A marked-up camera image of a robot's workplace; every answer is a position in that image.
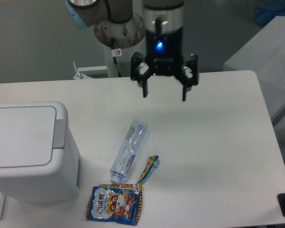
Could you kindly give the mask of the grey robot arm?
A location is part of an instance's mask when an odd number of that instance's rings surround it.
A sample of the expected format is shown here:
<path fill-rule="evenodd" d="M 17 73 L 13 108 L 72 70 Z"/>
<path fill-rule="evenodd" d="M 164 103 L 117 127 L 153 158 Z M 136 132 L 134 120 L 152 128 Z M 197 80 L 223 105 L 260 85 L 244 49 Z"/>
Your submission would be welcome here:
<path fill-rule="evenodd" d="M 184 1 L 144 0 L 143 15 L 131 0 L 67 0 L 79 28 L 94 27 L 104 47 L 109 77 L 129 77 L 148 94 L 153 76 L 173 76 L 185 95 L 199 83 L 198 56 L 182 54 Z"/>

